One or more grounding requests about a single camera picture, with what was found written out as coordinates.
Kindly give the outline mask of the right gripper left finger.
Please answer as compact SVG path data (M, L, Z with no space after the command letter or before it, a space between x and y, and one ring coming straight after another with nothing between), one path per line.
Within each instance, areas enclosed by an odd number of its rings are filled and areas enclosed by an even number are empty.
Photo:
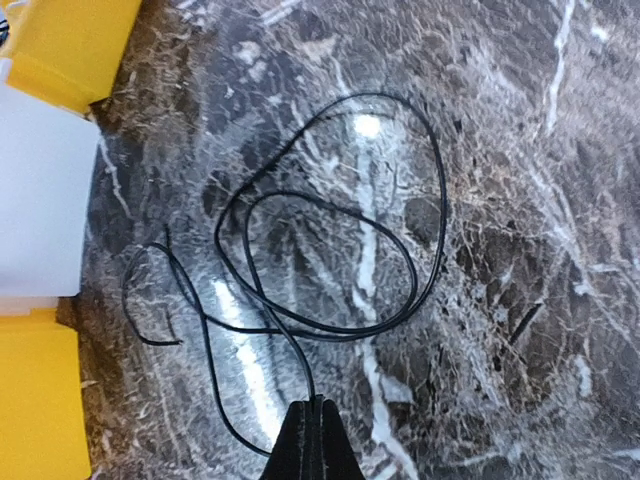
M313 479L314 400L294 401L287 410L263 479Z

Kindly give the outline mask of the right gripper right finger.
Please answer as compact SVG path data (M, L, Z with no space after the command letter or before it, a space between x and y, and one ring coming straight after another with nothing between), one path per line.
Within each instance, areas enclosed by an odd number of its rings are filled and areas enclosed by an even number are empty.
M314 478L364 480L337 405L322 395L314 398Z

